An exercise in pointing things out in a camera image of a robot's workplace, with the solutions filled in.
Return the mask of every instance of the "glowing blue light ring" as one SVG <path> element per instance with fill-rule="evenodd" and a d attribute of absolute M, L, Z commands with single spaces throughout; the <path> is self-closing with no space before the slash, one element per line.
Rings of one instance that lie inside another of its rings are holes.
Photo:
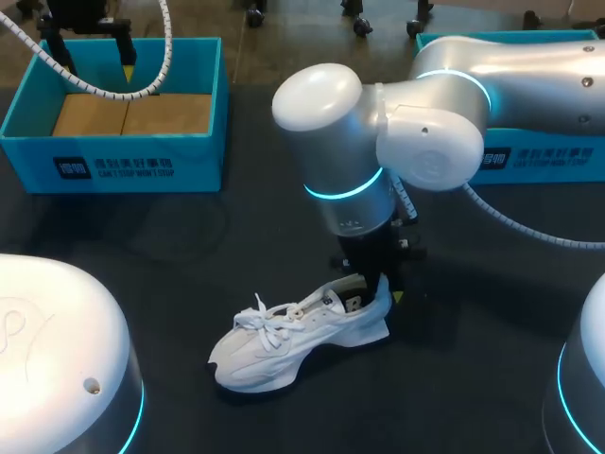
<path fill-rule="evenodd" d="M 473 76 L 469 76 L 466 73 L 457 71 L 455 69 L 436 69 L 435 71 L 428 71 L 426 73 L 420 74 L 418 77 L 416 77 L 416 79 L 422 79 L 422 78 L 426 78 L 428 76 L 436 76 L 438 74 L 451 74 L 452 76 L 458 76 L 459 78 L 467 79 L 467 80 L 471 81 L 472 83 L 474 83 L 477 87 L 479 87 L 481 89 L 481 91 L 483 92 L 485 97 L 488 99 L 488 104 L 490 105 L 490 112 L 492 111 L 492 99 L 490 98 L 490 94 L 488 93 L 486 88 L 483 86 L 483 84 L 481 82 L 479 82 Z"/>
<path fill-rule="evenodd" d="M 368 182 L 363 183 L 362 185 L 360 185 L 359 187 L 356 187 L 352 191 L 343 192 L 342 194 L 320 194 L 319 192 L 315 192 L 312 189 L 309 189 L 307 186 L 305 186 L 304 188 L 306 189 L 306 191 L 309 194 L 311 194 L 313 197 L 317 197 L 318 199 L 324 199 L 325 201 L 339 201 L 341 199 L 347 199 L 348 197 L 352 197 L 352 196 L 359 194 L 360 192 L 363 192 L 366 189 L 368 189 L 370 186 L 372 186 L 374 184 L 374 182 L 376 180 L 378 180 L 378 178 L 382 174 L 382 170 L 383 170 L 383 168 L 380 167 L 378 169 L 378 171 L 376 172 L 376 174 Z"/>
<path fill-rule="evenodd" d="M 136 422 L 134 423 L 134 427 L 132 428 L 130 437 L 124 443 L 124 447 L 122 447 L 122 449 L 120 449 L 120 452 L 118 452 L 117 454 L 124 454 L 126 452 L 126 450 L 129 448 L 130 444 L 132 443 L 132 440 L 134 439 L 134 435 L 136 434 L 136 431 L 138 430 L 139 425 L 141 424 L 141 418 L 143 417 L 143 404 L 144 403 L 145 403 L 145 386 L 143 386 L 143 383 L 141 383 L 141 406 L 139 407 L 139 415 L 136 417 Z"/>
<path fill-rule="evenodd" d="M 563 358 L 563 352 L 565 351 L 566 345 L 567 344 L 565 344 L 561 350 L 561 354 L 559 355 L 559 364 L 557 364 L 557 386 L 559 387 L 559 396 L 561 397 L 561 403 L 563 405 L 563 409 L 565 410 L 565 413 L 567 413 L 567 418 L 571 422 L 571 425 L 574 427 L 574 429 L 576 430 L 578 435 L 581 437 L 581 439 L 584 441 L 584 443 L 587 444 L 595 452 L 595 454 L 602 454 L 601 451 L 599 451 L 596 448 L 596 446 L 593 445 L 590 440 L 588 440 L 588 437 L 586 435 L 584 435 L 584 432 L 581 431 L 578 424 L 576 424 L 574 417 L 571 415 L 571 412 L 567 408 L 567 403 L 565 402 L 565 397 L 563 397 L 563 389 L 561 386 L 561 361 Z"/>

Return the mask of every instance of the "teal box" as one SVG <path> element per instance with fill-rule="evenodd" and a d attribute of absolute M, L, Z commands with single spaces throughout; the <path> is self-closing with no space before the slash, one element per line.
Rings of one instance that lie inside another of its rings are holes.
<path fill-rule="evenodd" d="M 128 84 L 114 40 L 65 42 L 78 76 L 114 92 L 145 88 L 159 73 L 164 59 L 164 39 L 133 40 L 138 58 Z M 212 95 L 207 133 L 52 137 L 65 96 L 80 91 L 37 56 L 27 68 L 0 130 L 0 145 L 28 193 L 220 189 L 229 81 L 219 38 L 175 39 L 170 70 L 159 90 Z"/>
<path fill-rule="evenodd" d="M 539 30 L 419 34 L 415 53 L 431 41 L 461 35 L 504 44 L 545 44 L 598 40 L 592 30 Z M 588 183 L 605 181 L 605 137 L 491 129 L 474 184 Z"/>

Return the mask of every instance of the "shoelace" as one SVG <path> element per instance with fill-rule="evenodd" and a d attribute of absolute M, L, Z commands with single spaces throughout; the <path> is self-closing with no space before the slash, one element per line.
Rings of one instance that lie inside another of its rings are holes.
<path fill-rule="evenodd" d="M 300 313 L 299 305 L 288 303 L 267 310 L 258 293 L 254 293 L 258 309 L 248 308 L 233 317 L 233 328 L 241 326 L 244 329 L 258 331 L 263 348 L 268 352 L 271 348 L 279 348 L 282 341 L 290 338 L 290 331 L 303 331 L 304 325 L 296 320 L 295 314 Z M 285 310 L 284 317 L 274 317 L 276 312 Z"/>

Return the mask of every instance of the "black table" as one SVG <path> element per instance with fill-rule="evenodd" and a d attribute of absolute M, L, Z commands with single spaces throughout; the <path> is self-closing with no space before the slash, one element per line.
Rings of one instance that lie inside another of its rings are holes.
<path fill-rule="evenodd" d="M 320 351 L 269 398 L 216 390 L 204 362 L 255 291 L 277 305 L 338 277 L 337 243 L 272 124 L 275 88 L 233 88 L 218 195 L 30 197 L 2 157 L 0 251 L 73 264 L 117 299 L 147 385 L 147 452 L 541 452 L 545 385 L 605 255 L 516 234 L 459 192 L 411 192 L 427 297 L 393 311 L 390 341 Z M 534 228 L 605 240 L 602 184 L 479 193 Z"/>

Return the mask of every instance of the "chair wheel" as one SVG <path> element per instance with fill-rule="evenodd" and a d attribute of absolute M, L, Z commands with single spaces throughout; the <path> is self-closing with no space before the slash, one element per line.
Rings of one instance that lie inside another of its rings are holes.
<path fill-rule="evenodd" d="M 353 31 L 355 32 L 355 35 L 359 36 L 360 38 L 365 38 L 367 35 L 373 32 L 373 28 L 370 26 L 368 19 L 358 17 L 353 23 Z"/>
<path fill-rule="evenodd" d="M 409 21 L 406 25 L 406 31 L 409 37 L 415 40 L 416 35 L 424 31 L 424 24 L 420 21 Z"/>
<path fill-rule="evenodd" d="M 258 28 L 263 24 L 265 14 L 252 7 L 246 11 L 246 22 L 250 28 Z"/>

